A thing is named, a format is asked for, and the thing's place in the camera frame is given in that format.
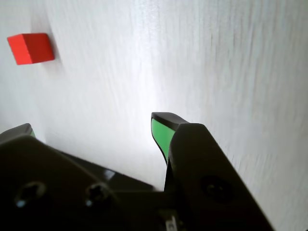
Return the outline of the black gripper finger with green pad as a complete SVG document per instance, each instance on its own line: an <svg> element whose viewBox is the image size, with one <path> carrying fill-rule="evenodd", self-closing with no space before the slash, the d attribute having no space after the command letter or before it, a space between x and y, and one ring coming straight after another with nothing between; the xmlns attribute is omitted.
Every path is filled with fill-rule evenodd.
<svg viewBox="0 0 308 231"><path fill-rule="evenodd" d="M3 231L124 231L107 186L80 164L20 131L0 143Z"/></svg>
<svg viewBox="0 0 308 231"><path fill-rule="evenodd" d="M270 231L272 226L205 125L153 112L151 133L181 193L192 231Z"/></svg>

